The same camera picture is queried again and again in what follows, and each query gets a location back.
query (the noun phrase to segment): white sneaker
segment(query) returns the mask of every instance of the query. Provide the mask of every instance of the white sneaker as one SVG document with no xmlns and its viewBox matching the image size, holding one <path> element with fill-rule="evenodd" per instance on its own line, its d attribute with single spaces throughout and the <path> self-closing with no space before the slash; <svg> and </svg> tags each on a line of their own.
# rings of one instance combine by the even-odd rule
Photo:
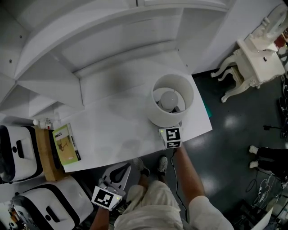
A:
<svg viewBox="0 0 288 230">
<path fill-rule="evenodd" d="M 138 158 L 134 158 L 133 160 L 133 164 L 135 166 L 135 168 L 141 172 L 143 171 L 143 169 L 147 169 L 149 171 L 149 175 L 150 175 L 150 170 L 144 165 L 143 161 L 138 157 Z"/>
<path fill-rule="evenodd" d="M 158 167 L 157 171 L 159 173 L 166 173 L 167 166 L 168 166 L 168 158 L 163 156 L 159 160 L 159 167 Z"/>
<path fill-rule="evenodd" d="M 250 148 L 249 148 L 249 152 L 254 153 L 254 154 L 257 154 L 257 152 L 258 152 L 258 148 L 255 147 L 255 146 L 250 146 Z"/>
<path fill-rule="evenodd" d="M 249 168 L 256 168 L 259 166 L 258 161 L 251 161 L 249 164 Z"/>
</svg>

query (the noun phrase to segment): white sleeve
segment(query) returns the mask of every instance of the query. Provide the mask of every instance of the white sleeve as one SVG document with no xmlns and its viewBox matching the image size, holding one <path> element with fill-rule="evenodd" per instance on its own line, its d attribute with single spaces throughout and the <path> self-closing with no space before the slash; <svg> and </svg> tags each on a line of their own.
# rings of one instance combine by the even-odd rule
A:
<svg viewBox="0 0 288 230">
<path fill-rule="evenodd" d="M 190 226 L 196 230 L 233 230 L 233 226 L 205 196 L 195 197 L 189 204 Z"/>
</svg>

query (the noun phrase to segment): black handle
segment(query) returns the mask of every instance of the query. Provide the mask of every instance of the black handle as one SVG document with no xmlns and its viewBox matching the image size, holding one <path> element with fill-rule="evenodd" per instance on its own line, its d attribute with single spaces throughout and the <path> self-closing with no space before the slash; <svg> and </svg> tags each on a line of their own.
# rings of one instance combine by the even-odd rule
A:
<svg viewBox="0 0 288 230">
<path fill-rule="evenodd" d="M 46 211 L 50 215 L 50 217 L 54 220 L 54 222 L 56 223 L 60 222 L 60 220 L 58 219 L 56 214 L 53 212 L 53 210 L 50 208 L 50 206 L 47 206 Z"/>
<path fill-rule="evenodd" d="M 22 148 L 21 140 L 16 141 L 16 146 L 17 146 L 18 156 L 19 156 L 20 158 L 24 158 L 24 153 L 23 153 L 23 148 Z"/>
</svg>

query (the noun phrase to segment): white wall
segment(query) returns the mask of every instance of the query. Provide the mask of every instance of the white wall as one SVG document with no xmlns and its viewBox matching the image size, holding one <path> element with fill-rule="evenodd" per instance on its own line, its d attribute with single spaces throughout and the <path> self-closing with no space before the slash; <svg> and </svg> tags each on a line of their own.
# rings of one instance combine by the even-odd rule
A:
<svg viewBox="0 0 288 230">
<path fill-rule="evenodd" d="M 236 0 L 194 73 L 216 69 L 282 0 Z"/>
</svg>

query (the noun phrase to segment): black pants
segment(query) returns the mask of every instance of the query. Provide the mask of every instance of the black pants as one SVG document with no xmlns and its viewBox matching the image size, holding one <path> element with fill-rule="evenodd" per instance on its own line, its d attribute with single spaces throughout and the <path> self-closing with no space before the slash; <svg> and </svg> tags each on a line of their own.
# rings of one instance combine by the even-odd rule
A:
<svg viewBox="0 0 288 230">
<path fill-rule="evenodd" d="M 284 179 L 288 169 L 288 150 L 259 148 L 258 156 L 273 159 L 274 161 L 259 160 L 259 168 L 271 171 L 276 176 Z"/>
</svg>

